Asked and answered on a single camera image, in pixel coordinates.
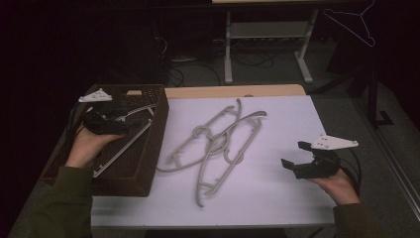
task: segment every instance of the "hand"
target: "hand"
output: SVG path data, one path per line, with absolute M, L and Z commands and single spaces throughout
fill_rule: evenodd
M 338 205 L 361 203 L 352 186 L 352 181 L 342 170 L 338 170 L 334 176 L 329 178 L 311 178 L 309 180 L 324 189 Z
M 85 127 L 80 127 L 74 139 L 68 156 L 66 167 L 91 168 L 93 160 L 98 153 L 111 141 L 124 137 L 124 135 L 96 135 Z

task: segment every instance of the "cardboard box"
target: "cardboard box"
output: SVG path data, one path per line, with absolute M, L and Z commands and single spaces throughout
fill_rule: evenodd
M 152 104 L 155 104 L 156 107 L 153 108 L 154 116 L 149 110 L 143 110 L 127 117 L 126 120 L 143 120 L 145 122 L 152 119 L 151 126 L 107 170 L 93 179 L 92 194 L 148 196 L 155 176 L 169 110 L 164 88 L 162 85 L 102 84 L 92 86 L 86 94 L 99 88 L 112 95 L 113 103 L 126 107 L 130 111 Z M 80 113 L 73 120 L 76 128 L 81 123 L 80 115 L 90 106 L 88 103 L 81 103 L 79 107 Z M 130 130 L 124 138 L 108 144 L 96 158 L 92 169 L 98 171 L 101 165 L 104 166 L 114 157 L 142 128 Z M 56 180 L 58 168 L 63 166 L 67 159 L 66 137 L 65 135 L 62 137 L 61 143 L 56 146 L 41 178 L 42 181 L 51 185 Z

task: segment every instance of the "wire hanger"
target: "wire hanger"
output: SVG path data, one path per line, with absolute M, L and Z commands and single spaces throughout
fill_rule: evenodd
M 336 23 L 338 23 L 339 25 L 341 25 L 342 27 L 344 27 L 345 29 L 347 29 L 349 32 L 351 32 L 353 35 L 355 35 L 356 37 L 358 37 L 361 41 L 363 41 L 365 44 L 367 44 L 370 47 L 374 47 L 374 45 L 376 44 L 376 41 L 374 40 L 373 37 L 370 36 L 370 31 L 368 30 L 368 26 L 365 23 L 365 19 L 364 19 L 364 14 L 365 12 L 374 4 L 374 0 L 372 0 L 371 4 L 369 6 L 367 6 L 361 13 L 347 13 L 347 12 L 336 12 L 334 10 L 331 9 L 325 9 L 323 11 L 324 15 L 331 18 L 333 21 L 335 21 Z M 350 16 L 355 16 L 355 17 L 359 17 L 361 22 L 363 23 L 366 31 L 367 31 L 367 38 L 361 37 L 360 35 L 358 35 L 355 31 L 351 30 L 348 26 L 346 26 L 344 23 L 341 23 L 338 19 L 335 18 L 335 15 L 339 15 L 339 14 L 343 14 L 343 15 L 350 15 Z

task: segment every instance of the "wooden table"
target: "wooden table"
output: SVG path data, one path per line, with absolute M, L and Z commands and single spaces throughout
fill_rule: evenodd
M 328 194 L 311 182 L 296 179 L 280 162 L 285 158 L 296 164 L 310 163 L 312 155 L 299 150 L 297 142 L 312 142 L 325 133 L 311 98 L 300 85 L 167 88 L 165 91 L 169 115 L 159 166 L 165 165 L 166 156 L 191 135 L 195 126 L 208 121 L 220 108 L 227 105 L 237 108 L 237 98 L 243 107 L 241 116 L 257 110 L 266 111 L 267 116 L 262 119 L 262 128 L 246 150 L 244 160 L 234 167 L 216 195 L 203 198 L 204 207 L 194 200 L 199 165 L 175 173 L 156 172 L 149 197 L 94 197 L 92 227 L 220 229 L 334 223 L 335 204 Z M 236 138 L 246 137 L 249 132 L 240 131 L 237 137 L 235 133 L 230 144 L 232 156 L 238 152 Z M 200 149 L 188 149 L 186 155 L 197 152 Z M 206 170 L 213 176 L 219 166 L 210 168 Z

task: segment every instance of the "green sleeve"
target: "green sleeve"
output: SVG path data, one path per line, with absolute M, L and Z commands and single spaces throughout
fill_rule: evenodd
M 39 201 L 31 237 L 90 237 L 93 171 L 61 167 L 56 182 Z
M 337 238 L 388 237 L 362 203 L 334 207 Z

